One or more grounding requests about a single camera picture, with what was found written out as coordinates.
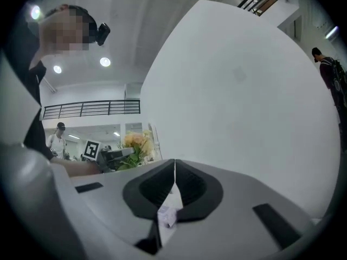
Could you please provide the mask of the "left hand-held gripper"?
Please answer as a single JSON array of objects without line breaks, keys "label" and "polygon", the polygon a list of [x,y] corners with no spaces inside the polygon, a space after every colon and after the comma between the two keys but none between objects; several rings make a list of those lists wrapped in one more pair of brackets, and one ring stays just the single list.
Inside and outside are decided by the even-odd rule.
[{"label": "left hand-held gripper", "polygon": [[111,150],[109,147],[105,148],[100,142],[87,140],[83,157],[95,162],[100,172],[112,172],[119,169],[123,157],[134,153],[133,147]]}]

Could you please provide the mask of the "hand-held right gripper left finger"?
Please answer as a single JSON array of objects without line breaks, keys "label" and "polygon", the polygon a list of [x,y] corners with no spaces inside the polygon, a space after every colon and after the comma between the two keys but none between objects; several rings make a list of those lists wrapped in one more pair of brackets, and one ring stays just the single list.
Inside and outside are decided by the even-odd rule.
[{"label": "hand-held right gripper left finger", "polygon": [[170,201],[175,161],[74,178],[80,198],[112,233],[127,244],[156,254],[176,231]]}]

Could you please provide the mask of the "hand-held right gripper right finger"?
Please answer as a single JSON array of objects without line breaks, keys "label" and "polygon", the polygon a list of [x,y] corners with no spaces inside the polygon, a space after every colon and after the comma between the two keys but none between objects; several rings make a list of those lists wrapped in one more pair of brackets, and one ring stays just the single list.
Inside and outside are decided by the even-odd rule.
[{"label": "hand-held right gripper right finger", "polygon": [[296,204],[253,177],[176,161],[176,252],[279,252],[313,228]]}]

